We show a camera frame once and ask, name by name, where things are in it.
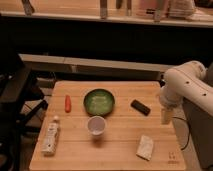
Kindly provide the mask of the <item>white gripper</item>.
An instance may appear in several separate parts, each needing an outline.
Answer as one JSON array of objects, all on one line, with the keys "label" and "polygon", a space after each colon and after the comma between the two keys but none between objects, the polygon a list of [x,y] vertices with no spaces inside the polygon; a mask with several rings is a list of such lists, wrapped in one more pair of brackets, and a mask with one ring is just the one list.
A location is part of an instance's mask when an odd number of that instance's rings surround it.
[{"label": "white gripper", "polygon": [[170,108],[176,108],[182,104],[183,97],[178,95],[168,86],[163,86],[159,93],[159,102],[165,108],[161,110],[161,123],[169,124],[173,117],[173,110]]}]

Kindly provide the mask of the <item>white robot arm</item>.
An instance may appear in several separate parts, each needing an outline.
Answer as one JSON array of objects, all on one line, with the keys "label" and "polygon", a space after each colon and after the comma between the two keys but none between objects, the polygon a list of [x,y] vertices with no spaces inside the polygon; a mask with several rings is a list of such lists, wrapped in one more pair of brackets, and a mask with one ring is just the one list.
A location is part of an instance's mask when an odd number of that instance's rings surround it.
[{"label": "white robot arm", "polygon": [[164,73],[165,85],[159,92],[161,123],[169,124],[173,109],[186,98],[213,116],[213,87],[203,82],[207,69],[199,61],[189,61]]}]

